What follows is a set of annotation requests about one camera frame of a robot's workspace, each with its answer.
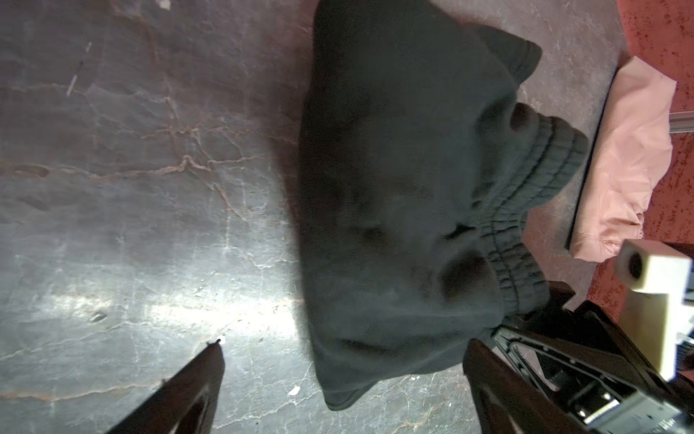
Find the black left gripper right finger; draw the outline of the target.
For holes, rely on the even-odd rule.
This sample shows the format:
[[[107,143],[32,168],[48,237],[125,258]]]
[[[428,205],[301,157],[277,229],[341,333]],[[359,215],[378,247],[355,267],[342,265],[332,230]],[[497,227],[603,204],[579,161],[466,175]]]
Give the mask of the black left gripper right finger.
[[[469,342],[463,362],[484,433],[583,433],[585,430],[527,384],[483,342]]]

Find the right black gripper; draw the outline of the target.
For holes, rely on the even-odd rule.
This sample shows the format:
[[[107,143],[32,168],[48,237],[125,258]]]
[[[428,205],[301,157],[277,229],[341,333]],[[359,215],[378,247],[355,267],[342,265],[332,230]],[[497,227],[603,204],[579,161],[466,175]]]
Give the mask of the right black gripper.
[[[493,341],[522,378],[591,433],[691,433],[693,389],[666,381],[605,311],[549,284],[549,303],[515,316]]]

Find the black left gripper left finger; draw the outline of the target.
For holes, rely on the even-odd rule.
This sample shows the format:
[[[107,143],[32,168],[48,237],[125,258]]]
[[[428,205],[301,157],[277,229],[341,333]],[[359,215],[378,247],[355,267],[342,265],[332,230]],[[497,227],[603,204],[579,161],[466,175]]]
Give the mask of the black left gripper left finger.
[[[222,346],[216,341],[108,434],[211,432],[224,371]]]

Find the pink shorts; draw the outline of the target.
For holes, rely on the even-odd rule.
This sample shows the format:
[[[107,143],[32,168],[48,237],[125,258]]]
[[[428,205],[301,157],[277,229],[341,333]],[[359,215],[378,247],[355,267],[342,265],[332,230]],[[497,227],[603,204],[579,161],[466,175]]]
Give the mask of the pink shorts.
[[[638,57],[617,72],[580,195],[569,252],[601,263],[643,238],[645,213],[672,161],[676,82]]]

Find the black shorts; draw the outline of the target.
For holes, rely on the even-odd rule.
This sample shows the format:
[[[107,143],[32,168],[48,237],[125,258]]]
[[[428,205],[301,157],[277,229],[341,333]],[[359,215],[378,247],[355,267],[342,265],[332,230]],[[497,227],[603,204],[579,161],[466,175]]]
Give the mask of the black shorts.
[[[301,283],[326,406],[458,365],[544,307],[522,235],[587,137],[520,103],[532,41],[428,1],[322,1],[298,145]]]

